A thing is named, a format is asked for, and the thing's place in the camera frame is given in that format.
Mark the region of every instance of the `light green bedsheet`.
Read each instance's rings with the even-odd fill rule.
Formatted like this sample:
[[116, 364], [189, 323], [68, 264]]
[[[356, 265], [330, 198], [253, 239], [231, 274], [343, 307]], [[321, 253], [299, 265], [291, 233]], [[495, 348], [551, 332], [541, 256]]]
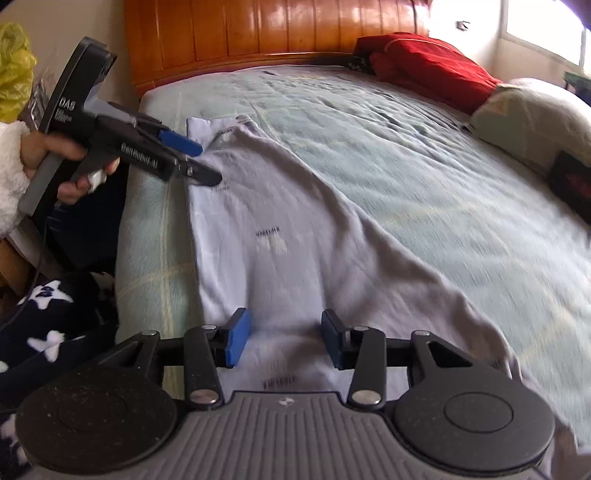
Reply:
[[[190, 116], [249, 115], [460, 287], [591, 442], [589, 228], [534, 173], [464, 131], [462, 114], [342, 67], [286, 66], [173, 83], [142, 110], [182, 134]], [[120, 339], [200, 323], [190, 242], [182, 180], [132, 168]]]

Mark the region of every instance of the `yellow plastic bag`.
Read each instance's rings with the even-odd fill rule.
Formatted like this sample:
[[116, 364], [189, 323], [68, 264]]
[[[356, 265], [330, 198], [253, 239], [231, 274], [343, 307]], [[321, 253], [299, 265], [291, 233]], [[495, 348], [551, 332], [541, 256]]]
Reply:
[[31, 96], [37, 59], [31, 41], [14, 22], [0, 25], [0, 121], [14, 122]]

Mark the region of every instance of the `white wall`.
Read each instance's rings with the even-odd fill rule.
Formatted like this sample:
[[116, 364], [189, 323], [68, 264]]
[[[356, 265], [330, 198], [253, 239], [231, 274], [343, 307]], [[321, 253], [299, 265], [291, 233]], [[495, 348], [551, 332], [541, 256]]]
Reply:
[[137, 106], [130, 80], [123, 0], [14, 0], [0, 12], [0, 23], [7, 21], [16, 21], [25, 28], [39, 60], [37, 71], [49, 65], [56, 81], [83, 37], [106, 43], [118, 58], [100, 97]]
[[566, 60], [560, 61], [555, 56], [500, 38], [492, 74], [504, 82], [531, 77], [564, 86], [562, 76], [565, 70], [579, 72], [580, 68], [573, 67]]
[[[456, 21], [470, 22], [467, 31]], [[446, 41], [487, 70], [494, 65], [501, 0], [433, 0], [429, 35]]]

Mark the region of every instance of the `window frame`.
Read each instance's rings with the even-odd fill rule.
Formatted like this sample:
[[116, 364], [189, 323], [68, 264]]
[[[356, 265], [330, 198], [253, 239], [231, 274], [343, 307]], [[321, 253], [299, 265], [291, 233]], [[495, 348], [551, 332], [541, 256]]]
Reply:
[[516, 37], [511, 35], [507, 31], [507, 22], [509, 18], [509, 0], [502, 0], [502, 8], [501, 8], [501, 35], [500, 37], [504, 40], [511, 41], [513, 43], [517, 43], [525, 48], [529, 48], [530, 50], [534, 50], [546, 57], [549, 57], [557, 62], [564, 63], [566, 66], [569, 66], [571, 69], [580, 69], [581, 71], [584, 70], [584, 61], [585, 61], [585, 54], [586, 54], [586, 29], [583, 26], [583, 30], [581, 32], [581, 53], [579, 57], [579, 63], [573, 63], [570, 60], [565, 59], [563, 56], [554, 53], [553, 51], [547, 50], [544, 47], [540, 47], [535, 43], [528, 42], [527, 40], [523, 40], [522, 38]]

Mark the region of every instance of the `human hand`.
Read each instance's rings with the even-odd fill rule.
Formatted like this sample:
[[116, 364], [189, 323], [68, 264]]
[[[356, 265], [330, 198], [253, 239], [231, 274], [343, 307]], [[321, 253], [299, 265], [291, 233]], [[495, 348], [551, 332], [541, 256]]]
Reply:
[[[51, 151], [68, 160], [80, 161], [86, 156], [86, 149], [63, 135], [53, 133], [50, 135], [34, 131], [21, 140], [21, 162], [27, 177], [33, 178], [37, 167]], [[113, 160], [105, 167], [107, 175], [113, 175], [119, 166], [119, 159]], [[68, 205], [75, 204], [90, 190], [88, 175], [82, 175], [76, 181], [65, 181], [59, 186], [57, 198]]]

